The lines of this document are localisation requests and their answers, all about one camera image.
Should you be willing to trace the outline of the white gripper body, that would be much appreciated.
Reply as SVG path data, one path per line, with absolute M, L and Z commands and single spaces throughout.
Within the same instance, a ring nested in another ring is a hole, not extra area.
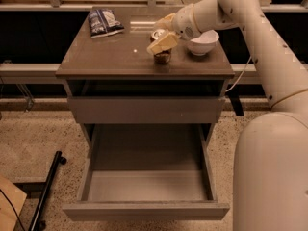
M 172 19 L 172 28 L 184 40 L 195 39 L 201 35 L 194 19 L 193 4 L 189 4 L 175 14 Z

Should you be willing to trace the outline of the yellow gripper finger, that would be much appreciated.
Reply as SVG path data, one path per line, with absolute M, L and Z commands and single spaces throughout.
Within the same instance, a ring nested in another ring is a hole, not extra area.
M 160 20 L 156 21 L 154 23 L 153 29 L 154 30 L 164 29 L 164 30 L 172 31 L 173 30 L 172 20 L 174 16 L 175 16 L 175 13 L 170 13 L 164 18 L 161 18 Z
M 156 55 L 174 48 L 178 44 L 180 36 L 171 31 L 154 31 L 151 33 L 151 43 L 147 47 L 147 52 Z

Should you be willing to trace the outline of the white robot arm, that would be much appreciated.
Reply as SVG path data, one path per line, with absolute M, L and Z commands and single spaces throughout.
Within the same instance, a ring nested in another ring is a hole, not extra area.
M 202 0 L 158 20 L 150 54 L 237 27 L 270 111 L 241 132 L 234 156 L 233 231 L 308 231 L 308 71 L 259 0 Z

